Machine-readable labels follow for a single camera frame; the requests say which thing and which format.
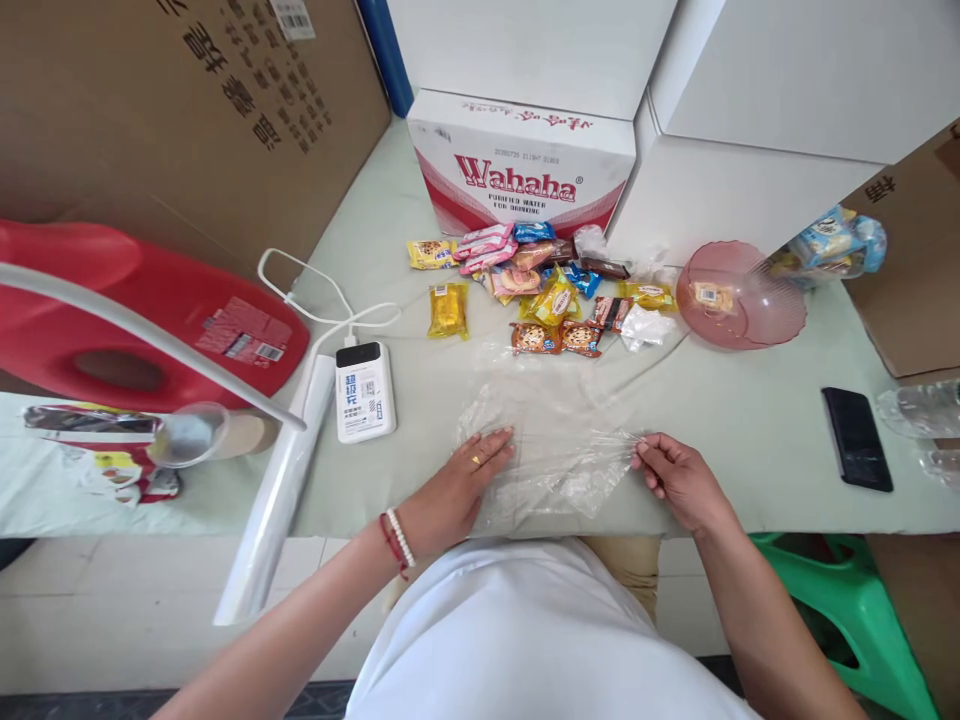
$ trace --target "white box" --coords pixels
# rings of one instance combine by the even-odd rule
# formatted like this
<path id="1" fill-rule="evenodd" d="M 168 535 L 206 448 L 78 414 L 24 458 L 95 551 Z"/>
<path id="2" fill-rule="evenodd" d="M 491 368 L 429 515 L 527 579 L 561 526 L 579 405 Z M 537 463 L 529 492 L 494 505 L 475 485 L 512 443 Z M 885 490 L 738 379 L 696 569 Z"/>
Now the white box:
<path id="1" fill-rule="evenodd" d="M 956 0 L 685 0 L 651 97 L 668 135 L 892 164 L 960 116 Z"/>
<path id="2" fill-rule="evenodd" d="M 717 240 L 772 253 L 883 167 L 665 135 L 649 95 L 636 130 L 637 168 L 607 233 L 622 260 L 663 245 L 683 265 Z"/>
<path id="3" fill-rule="evenodd" d="M 633 121 L 677 0 L 390 0 L 416 87 Z"/>
<path id="4" fill-rule="evenodd" d="M 636 158 L 623 120 L 421 90 L 407 116 L 441 231 L 606 227 Z"/>

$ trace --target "pink plastic bowl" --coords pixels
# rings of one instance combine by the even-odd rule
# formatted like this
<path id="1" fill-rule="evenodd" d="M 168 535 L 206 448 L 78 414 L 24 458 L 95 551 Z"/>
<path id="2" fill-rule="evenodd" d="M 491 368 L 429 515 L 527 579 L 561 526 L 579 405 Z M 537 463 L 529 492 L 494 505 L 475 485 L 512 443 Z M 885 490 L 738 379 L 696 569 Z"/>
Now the pink plastic bowl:
<path id="1" fill-rule="evenodd" d="M 753 245 L 713 242 L 697 250 L 680 273 L 677 304 L 687 324 L 707 342 L 729 350 L 759 350 L 792 340 L 807 322 L 803 292 L 770 276 L 770 264 Z M 733 296 L 722 312 L 704 305 L 695 283 L 710 283 Z"/>

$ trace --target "wahaha box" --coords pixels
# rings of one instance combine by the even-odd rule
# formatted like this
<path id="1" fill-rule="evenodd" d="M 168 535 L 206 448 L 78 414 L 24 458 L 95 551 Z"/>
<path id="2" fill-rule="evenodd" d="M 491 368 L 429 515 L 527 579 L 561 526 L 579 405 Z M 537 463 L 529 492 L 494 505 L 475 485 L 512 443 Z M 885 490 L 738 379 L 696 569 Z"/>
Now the wahaha box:
<path id="1" fill-rule="evenodd" d="M 421 90 L 407 116 L 440 230 L 549 220 L 606 229 L 636 160 L 633 125 Z"/>

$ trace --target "red jug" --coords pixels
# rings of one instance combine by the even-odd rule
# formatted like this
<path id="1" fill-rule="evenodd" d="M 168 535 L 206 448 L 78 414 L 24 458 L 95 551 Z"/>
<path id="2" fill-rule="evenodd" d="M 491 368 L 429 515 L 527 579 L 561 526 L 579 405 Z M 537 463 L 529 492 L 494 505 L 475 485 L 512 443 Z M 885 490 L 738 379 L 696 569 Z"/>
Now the red jug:
<path id="1" fill-rule="evenodd" d="M 0 219 L 0 262 L 39 270 L 115 300 L 265 395 L 290 377 L 310 335 L 275 295 L 223 270 L 87 223 Z M 129 358 L 150 383 L 90 369 Z M 129 363 L 120 362 L 119 366 Z M 200 400 L 247 402 L 107 320 L 0 285 L 0 368 L 53 394 L 111 407 L 171 412 Z"/>

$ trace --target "person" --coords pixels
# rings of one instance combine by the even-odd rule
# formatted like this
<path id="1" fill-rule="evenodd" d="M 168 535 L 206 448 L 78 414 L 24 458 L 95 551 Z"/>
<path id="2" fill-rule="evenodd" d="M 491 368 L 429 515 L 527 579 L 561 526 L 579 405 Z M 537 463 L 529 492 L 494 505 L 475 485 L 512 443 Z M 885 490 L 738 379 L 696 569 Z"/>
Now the person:
<path id="1" fill-rule="evenodd" d="M 584 542 L 463 542 L 511 433 L 468 440 L 396 509 L 399 534 L 388 518 L 369 524 L 155 717 L 283 717 L 397 574 L 401 535 L 415 567 L 439 557 L 387 616 L 348 718 L 866 717 L 700 453 L 669 435 L 643 438 L 632 466 L 693 536 L 749 704 L 660 638 Z"/>

